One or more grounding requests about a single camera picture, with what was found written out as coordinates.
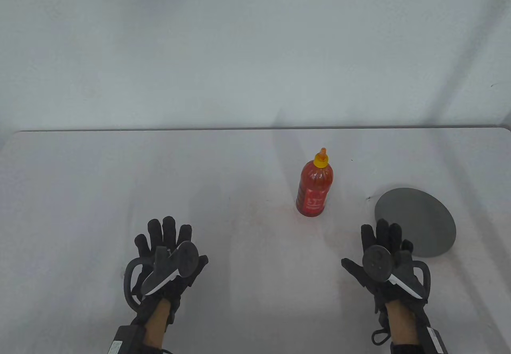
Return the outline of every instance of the forearm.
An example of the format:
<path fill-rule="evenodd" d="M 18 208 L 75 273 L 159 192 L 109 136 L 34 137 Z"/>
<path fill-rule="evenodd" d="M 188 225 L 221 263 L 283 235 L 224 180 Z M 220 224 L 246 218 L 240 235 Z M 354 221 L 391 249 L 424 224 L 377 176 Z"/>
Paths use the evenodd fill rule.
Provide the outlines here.
<path fill-rule="evenodd" d="M 420 345 L 414 314 L 400 301 L 392 301 L 385 306 L 394 345 Z"/>
<path fill-rule="evenodd" d="M 161 349 L 169 312 L 170 302 L 167 299 L 161 299 L 156 310 L 145 324 L 144 345 Z"/>

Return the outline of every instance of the bottle nozzle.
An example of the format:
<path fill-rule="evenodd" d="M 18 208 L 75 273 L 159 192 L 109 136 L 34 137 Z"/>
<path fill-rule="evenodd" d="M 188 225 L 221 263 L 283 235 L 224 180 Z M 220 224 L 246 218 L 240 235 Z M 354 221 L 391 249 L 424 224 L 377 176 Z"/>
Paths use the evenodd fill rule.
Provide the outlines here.
<path fill-rule="evenodd" d="M 321 151 L 314 158 L 314 166 L 323 169 L 328 166 L 327 149 L 322 147 Z"/>

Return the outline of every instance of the gray plate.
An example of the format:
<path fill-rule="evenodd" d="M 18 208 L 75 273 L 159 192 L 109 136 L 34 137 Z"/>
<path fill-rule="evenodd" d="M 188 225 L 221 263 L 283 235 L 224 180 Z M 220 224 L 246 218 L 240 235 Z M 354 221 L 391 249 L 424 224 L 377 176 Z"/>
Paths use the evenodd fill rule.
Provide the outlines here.
<path fill-rule="evenodd" d="M 378 199 L 374 218 L 400 224 L 403 239 L 414 243 L 416 257 L 436 257 L 456 239 L 456 225 L 449 210 L 435 197 L 411 188 L 387 191 Z"/>

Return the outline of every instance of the red sauce bottle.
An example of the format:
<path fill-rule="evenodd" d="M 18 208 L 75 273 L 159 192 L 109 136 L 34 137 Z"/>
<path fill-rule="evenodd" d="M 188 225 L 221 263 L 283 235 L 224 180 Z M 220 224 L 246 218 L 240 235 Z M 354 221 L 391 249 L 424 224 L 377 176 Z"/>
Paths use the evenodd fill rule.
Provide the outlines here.
<path fill-rule="evenodd" d="M 325 209 L 327 194 L 334 182 L 334 171 L 328 164 L 327 150 L 323 147 L 313 161 L 301 171 L 296 208 L 307 217 L 316 217 Z"/>

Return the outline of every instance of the wrist strap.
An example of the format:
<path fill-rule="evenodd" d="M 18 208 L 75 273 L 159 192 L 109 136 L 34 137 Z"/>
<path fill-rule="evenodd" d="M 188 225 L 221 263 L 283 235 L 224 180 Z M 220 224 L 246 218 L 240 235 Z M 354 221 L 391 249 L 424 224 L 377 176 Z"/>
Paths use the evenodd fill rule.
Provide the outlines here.
<path fill-rule="evenodd" d="M 156 310 L 160 300 L 159 297 L 144 298 L 137 309 L 137 316 L 131 321 L 131 325 L 144 326 Z"/>
<path fill-rule="evenodd" d="M 376 341 L 376 336 L 379 335 L 379 334 L 387 334 L 387 336 L 385 338 L 383 338 L 381 341 Z M 372 344 L 373 345 L 376 345 L 376 346 L 381 346 L 383 345 L 385 342 L 387 342 L 388 340 L 390 339 L 390 332 L 383 328 L 383 329 L 380 329 L 380 330 L 375 330 L 374 332 L 372 332 L 371 334 L 371 341 L 372 341 Z"/>
<path fill-rule="evenodd" d="M 162 353 L 172 354 L 170 351 L 165 349 L 157 349 L 156 347 L 142 345 L 140 354 L 162 354 Z"/>
<path fill-rule="evenodd" d="M 391 354 L 424 354 L 422 346 L 417 345 L 394 345 L 390 344 Z"/>

